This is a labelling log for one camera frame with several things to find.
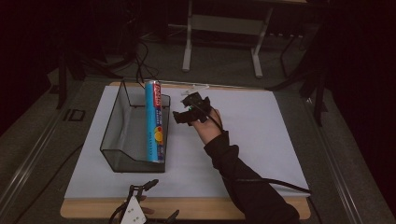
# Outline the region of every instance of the black sleeve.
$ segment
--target black sleeve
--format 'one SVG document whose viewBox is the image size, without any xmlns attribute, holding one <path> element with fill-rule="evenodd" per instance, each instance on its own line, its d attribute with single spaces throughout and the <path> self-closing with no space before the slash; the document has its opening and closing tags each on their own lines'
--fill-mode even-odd
<svg viewBox="0 0 396 224">
<path fill-rule="evenodd" d="M 268 183 L 233 181 L 261 177 L 238 158 L 239 148 L 230 146 L 228 132 L 210 141 L 205 151 L 223 176 L 233 203 L 245 214 L 247 223 L 299 223 L 297 210 L 286 203 Z"/>
</svg>

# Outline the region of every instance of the blue cylindrical can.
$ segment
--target blue cylindrical can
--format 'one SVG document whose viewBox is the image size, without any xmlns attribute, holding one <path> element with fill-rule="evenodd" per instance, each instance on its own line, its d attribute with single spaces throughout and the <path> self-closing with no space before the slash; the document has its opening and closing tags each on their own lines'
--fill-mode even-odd
<svg viewBox="0 0 396 224">
<path fill-rule="evenodd" d="M 159 81 L 145 82 L 147 158 L 164 162 L 163 114 L 161 111 L 161 85 Z"/>
</svg>

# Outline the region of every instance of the human hand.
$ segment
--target human hand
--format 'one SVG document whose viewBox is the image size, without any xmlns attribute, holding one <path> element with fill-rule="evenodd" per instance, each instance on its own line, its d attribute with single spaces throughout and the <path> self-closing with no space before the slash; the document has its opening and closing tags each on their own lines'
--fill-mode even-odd
<svg viewBox="0 0 396 224">
<path fill-rule="evenodd" d="M 212 108 L 209 114 L 218 124 L 221 124 L 220 113 L 218 110 Z M 198 132 L 198 135 L 201 137 L 202 142 L 206 145 L 210 141 L 212 141 L 215 137 L 221 135 L 221 130 L 213 122 L 212 119 L 208 119 L 204 123 L 196 120 L 191 122 L 191 125 L 195 128 Z"/>
</svg>

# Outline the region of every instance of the red label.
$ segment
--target red label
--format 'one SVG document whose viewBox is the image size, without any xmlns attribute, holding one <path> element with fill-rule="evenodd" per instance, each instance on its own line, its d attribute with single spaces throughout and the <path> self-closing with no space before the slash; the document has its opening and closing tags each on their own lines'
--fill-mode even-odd
<svg viewBox="0 0 396 224">
<path fill-rule="evenodd" d="M 161 86 L 159 84 L 154 84 L 154 107 L 161 107 Z"/>
</svg>

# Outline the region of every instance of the black glove device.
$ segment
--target black glove device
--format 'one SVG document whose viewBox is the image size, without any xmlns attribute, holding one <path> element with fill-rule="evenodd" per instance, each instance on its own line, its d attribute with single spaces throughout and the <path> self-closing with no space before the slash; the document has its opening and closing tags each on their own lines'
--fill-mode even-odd
<svg viewBox="0 0 396 224">
<path fill-rule="evenodd" d="M 198 92 L 188 95 L 184 100 L 181 101 L 184 106 L 189 106 L 189 111 L 178 113 L 173 111 L 176 123 L 188 123 L 200 120 L 204 123 L 207 120 L 207 115 L 212 110 L 209 98 L 206 97 L 204 100 Z"/>
</svg>

